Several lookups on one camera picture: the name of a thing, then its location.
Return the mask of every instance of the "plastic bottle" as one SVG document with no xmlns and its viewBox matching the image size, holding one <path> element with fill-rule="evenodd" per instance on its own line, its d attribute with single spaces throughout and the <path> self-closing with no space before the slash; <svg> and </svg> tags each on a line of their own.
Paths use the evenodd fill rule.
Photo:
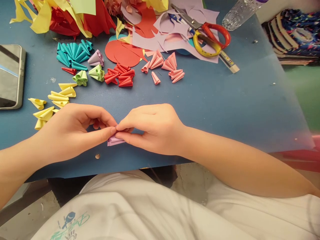
<svg viewBox="0 0 320 240">
<path fill-rule="evenodd" d="M 247 21 L 268 0 L 238 0 L 222 20 L 222 26 L 233 31 Z"/>
</svg>

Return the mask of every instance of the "scissor handle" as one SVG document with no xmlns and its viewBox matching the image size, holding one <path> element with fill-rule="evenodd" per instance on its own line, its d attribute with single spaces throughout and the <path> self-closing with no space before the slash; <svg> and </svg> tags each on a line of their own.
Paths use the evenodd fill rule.
<svg viewBox="0 0 320 240">
<path fill-rule="evenodd" d="M 218 25 L 218 24 L 211 24 L 211 23 L 207 23 L 205 22 L 202 27 L 203 31 L 206 33 L 206 35 L 214 42 L 217 42 L 220 47 L 222 49 L 225 49 L 231 42 L 231 36 L 230 36 L 230 33 L 228 32 L 228 30 L 226 30 L 223 26 L 221 25 Z M 211 32 L 210 29 L 215 29 L 217 30 L 218 32 L 220 32 L 224 39 L 226 40 L 226 43 L 225 44 L 222 44 L 221 42 L 219 42 L 216 37 L 213 35 L 213 33 Z"/>
<path fill-rule="evenodd" d="M 204 42 L 206 42 L 209 46 L 211 46 L 216 52 L 215 53 L 207 53 L 202 49 L 202 47 L 199 44 L 198 38 L 202 39 Z M 217 42 L 212 41 L 210 38 L 206 37 L 205 35 L 201 34 L 198 30 L 193 35 L 193 43 L 195 49 L 200 53 L 202 56 L 206 58 L 212 58 L 215 56 L 218 56 L 221 52 L 221 47 Z"/>
</svg>

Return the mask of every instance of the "yellow scissor handle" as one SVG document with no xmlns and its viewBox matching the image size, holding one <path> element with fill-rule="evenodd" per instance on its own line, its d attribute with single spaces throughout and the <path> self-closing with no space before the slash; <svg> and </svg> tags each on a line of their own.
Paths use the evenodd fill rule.
<svg viewBox="0 0 320 240">
<path fill-rule="evenodd" d="M 198 38 L 202 39 L 204 42 L 206 42 L 209 46 L 211 46 L 216 52 L 215 53 L 207 53 L 206 51 L 202 50 Z M 198 30 L 195 31 L 195 34 L 193 35 L 193 43 L 194 47 L 200 53 L 202 56 L 206 58 L 212 58 L 215 56 L 218 56 L 221 52 L 221 47 L 218 43 L 212 41 L 210 38 L 206 37 L 205 35 L 201 34 Z"/>
</svg>

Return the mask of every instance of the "red scissor handle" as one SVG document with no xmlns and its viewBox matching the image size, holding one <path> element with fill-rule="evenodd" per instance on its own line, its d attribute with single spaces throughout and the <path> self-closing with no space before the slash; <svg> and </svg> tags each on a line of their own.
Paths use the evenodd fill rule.
<svg viewBox="0 0 320 240">
<path fill-rule="evenodd" d="M 222 27 L 221 25 L 218 25 L 218 24 L 211 24 L 211 23 L 207 23 L 205 22 L 202 27 L 203 31 L 206 33 L 206 35 L 214 42 L 218 43 L 220 45 L 220 47 L 222 49 L 225 49 L 229 44 L 230 44 L 230 41 L 231 41 L 231 36 L 230 36 L 230 33 L 224 28 Z M 222 44 L 221 42 L 219 42 L 216 37 L 213 35 L 213 33 L 211 32 L 210 29 L 215 29 L 217 30 L 218 32 L 220 32 L 224 39 L 226 40 L 226 43 L 225 44 Z"/>
</svg>

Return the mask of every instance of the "scissors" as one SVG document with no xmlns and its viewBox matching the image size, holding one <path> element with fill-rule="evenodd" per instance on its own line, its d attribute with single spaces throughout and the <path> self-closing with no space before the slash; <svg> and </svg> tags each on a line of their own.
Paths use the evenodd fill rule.
<svg viewBox="0 0 320 240">
<path fill-rule="evenodd" d="M 171 4 L 171 7 L 174 10 L 176 10 L 176 12 L 180 15 L 180 17 L 194 30 L 194 35 L 193 35 L 194 47 L 202 56 L 206 58 L 218 56 L 222 51 L 222 49 L 225 49 L 230 44 L 230 41 L 231 41 L 230 33 L 221 25 L 211 24 L 207 22 L 205 22 L 204 24 L 198 23 L 196 20 L 189 17 L 184 10 L 178 8 L 174 4 Z M 200 28 L 206 33 L 207 36 L 199 32 L 198 29 Z M 225 44 L 222 44 L 216 39 L 216 37 L 211 32 L 211 29 L 215 29 L 223 35 L 223 37 L 225 38 Z M 198 38 L 206 42 L 216 52 L 208 53 L 204 51 L 199 44 Z"/>
</svg>

